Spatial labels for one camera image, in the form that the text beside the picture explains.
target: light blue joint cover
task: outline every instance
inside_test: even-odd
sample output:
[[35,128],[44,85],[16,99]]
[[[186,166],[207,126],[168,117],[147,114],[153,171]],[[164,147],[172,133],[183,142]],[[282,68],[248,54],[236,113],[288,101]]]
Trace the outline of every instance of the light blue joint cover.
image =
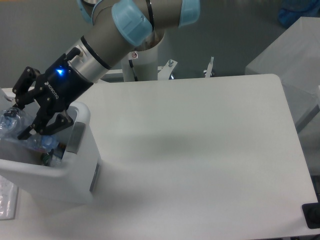
[[152,33],[152,25],[132,0],[121,0],[112,7],[113,21],[131,45],[140,46]]
[[200,0],[182,0],[179,28],[198,21],[200,12]]
[[82,5],[82,1],[81,0],[76,0],[76,2],[78,3],[79,9],[80,9],[81,14],[82,14],[82,17],[84,18],[84,20],[87,23],[90,24],[92,22],[91,17],[89,16],[89,14],[86,12],[84,6]]
[[92,25],[94,25],[94,12],[96,10],[96,7],[98,6],[99,3],[101,3],[103,0],[100,0],[96,3],[96,5],[94,5],[93,9],[92,9],[92,14],[91,14],[91,21],[92,21]]

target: blue object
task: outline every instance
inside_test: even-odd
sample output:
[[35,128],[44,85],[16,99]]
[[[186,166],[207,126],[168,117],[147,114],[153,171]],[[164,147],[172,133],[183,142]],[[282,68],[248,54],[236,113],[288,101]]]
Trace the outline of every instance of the blue object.
[[89,14],[86,12],[84,6],[82,5],[82,1],[81,1],[81,0],[76,0],[76,2],[78,3],[80,12],[81,12],[81,14],[82,14],[82,17],[84,18],[84,20],[85,20],[87,23],[90,24],[90,23],[92,22],[91,17],[89,16]]
[[112,7],[113,21],[131,45],[140,46],[152,33],[152,25],[132,0],[121,0]]
[[56,71],[60,76],[63,76],[65,74],[65,70],[63,69],[57,69]]
[[50,152],[51,149],[57,148],[59,142],[54,135],[51,136],[42,136],[41,137],[41,148],[45,149],[46,151]]
[[183,0],[179,28],[198,21],[200,12],[200,0]]
[[283,0],[278,20],[289,28],[300,17],[315,17],[319,9],[320,0]]

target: cable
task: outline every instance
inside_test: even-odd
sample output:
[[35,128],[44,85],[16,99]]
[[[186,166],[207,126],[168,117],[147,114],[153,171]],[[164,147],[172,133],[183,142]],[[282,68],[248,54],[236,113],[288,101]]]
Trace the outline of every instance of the cable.
[[130,68],[132,69],[134,81],[138,82],[138,77],[137,77],[136,71],[134,69],[134,63],[132,62],[132,60],[129,60],[129,65],[130,65]]

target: white tabletop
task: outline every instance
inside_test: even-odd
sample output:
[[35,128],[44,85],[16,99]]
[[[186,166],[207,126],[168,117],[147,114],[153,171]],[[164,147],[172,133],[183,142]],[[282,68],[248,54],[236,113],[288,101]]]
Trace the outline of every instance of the white tabletop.
[[20,191],[14,240],[251,240],[318,234],[317,201],[275,75],[98,83],[80,101],[103,166],[94,203]]

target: blue led light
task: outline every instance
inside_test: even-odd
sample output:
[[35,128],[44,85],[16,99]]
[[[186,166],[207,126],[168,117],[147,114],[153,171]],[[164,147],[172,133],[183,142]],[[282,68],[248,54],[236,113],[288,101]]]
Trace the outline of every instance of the blue led light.
[[60,76],[63,76],[65,74],[65,70],[63,69],[57,69],[56,71]]

